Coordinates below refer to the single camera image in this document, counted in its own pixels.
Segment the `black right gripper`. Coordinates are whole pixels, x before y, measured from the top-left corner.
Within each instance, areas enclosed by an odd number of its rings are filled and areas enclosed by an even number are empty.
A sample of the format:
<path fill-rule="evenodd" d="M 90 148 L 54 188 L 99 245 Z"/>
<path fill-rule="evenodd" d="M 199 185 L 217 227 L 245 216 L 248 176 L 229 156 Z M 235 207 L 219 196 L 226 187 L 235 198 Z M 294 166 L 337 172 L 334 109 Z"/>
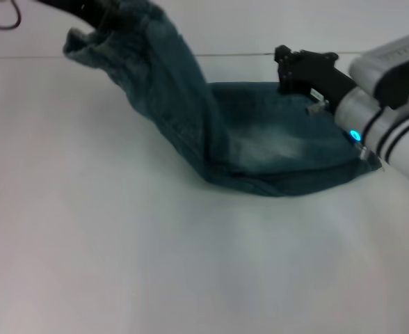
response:
<path fill-rule="evenodd" d="M 292 51 L 285 45 L 275 48 L 274 60 L 278 64 L 278 91 L 281 94 L 300 94 L 312 101 L 328 100 L 336 108 L 352 91 L 355 82 L 340 72 L 335 63 L 336 53 Z"/>

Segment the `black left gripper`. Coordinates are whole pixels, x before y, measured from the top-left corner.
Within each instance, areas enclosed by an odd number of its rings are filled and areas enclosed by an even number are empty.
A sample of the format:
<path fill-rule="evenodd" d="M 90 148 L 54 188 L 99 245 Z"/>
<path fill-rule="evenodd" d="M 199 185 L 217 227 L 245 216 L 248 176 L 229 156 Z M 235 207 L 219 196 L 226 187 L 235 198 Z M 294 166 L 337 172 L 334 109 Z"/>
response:
<path fill-rule="evenodd" d="M 34 0 L 78 17 L 97 30 L 121 28 L 121 15 L 116 0 Z"/>

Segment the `blue denim shorts with embroidery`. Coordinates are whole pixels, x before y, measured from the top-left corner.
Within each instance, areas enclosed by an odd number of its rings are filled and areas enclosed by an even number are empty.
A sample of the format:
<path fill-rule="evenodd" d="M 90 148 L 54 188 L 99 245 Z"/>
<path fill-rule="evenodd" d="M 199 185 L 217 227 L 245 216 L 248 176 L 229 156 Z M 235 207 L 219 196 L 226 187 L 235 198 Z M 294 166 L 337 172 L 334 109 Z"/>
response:
<path fill-rule="evenodd" d="M 131 107 L 205 181 L 260 196 L 302 196 L 378 170 L 311 101 L 272 82 L 209 83 L 167 14 L 150 0 L 118 0 L 117 31 L 71 29 L 64 55 L 103 70 Z"/>

